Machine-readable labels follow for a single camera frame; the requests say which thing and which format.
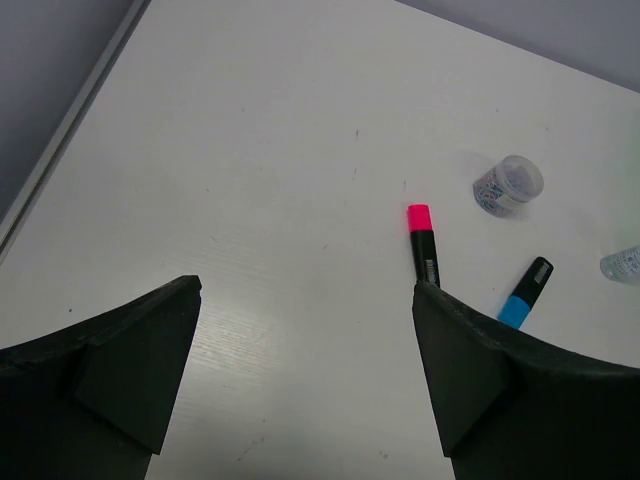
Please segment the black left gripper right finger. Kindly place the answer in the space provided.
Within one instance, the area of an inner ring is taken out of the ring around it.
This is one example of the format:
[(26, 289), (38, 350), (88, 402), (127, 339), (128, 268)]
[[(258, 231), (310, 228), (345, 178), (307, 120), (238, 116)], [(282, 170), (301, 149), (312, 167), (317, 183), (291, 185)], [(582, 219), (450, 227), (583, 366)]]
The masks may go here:
[(635, 479), (639, 372), (506, 326), (426, 282), (412, 313), (458, 479)]

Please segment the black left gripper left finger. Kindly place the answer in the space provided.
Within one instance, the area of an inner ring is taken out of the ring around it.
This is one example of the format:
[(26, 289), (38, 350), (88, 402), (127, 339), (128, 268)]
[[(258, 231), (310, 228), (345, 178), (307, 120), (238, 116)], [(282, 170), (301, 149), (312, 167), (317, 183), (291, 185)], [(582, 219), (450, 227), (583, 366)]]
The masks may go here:
[(168, 431), (201, 288), (198, 276), (180, 276), (2, 349), (2, 478), (144, 478)]

